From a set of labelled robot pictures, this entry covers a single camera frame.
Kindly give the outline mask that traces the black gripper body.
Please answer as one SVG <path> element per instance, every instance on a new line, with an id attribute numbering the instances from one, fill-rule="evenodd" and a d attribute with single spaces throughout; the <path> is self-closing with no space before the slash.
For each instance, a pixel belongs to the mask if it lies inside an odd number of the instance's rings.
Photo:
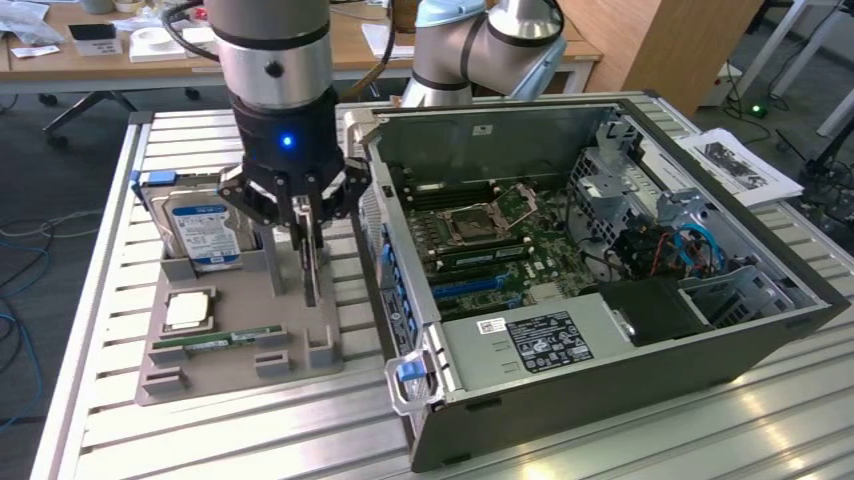
<path id="1" fill-rule="evenodd" d="M 308 193 L 308 180 L 326 189 L 344 168 L 339 147 L 332 89 L 308 104 L 291 109 L 263 109 L 231 95 L 244 148 L 243 172 L 268 192 L 276 180 L 294 196 Z"/>

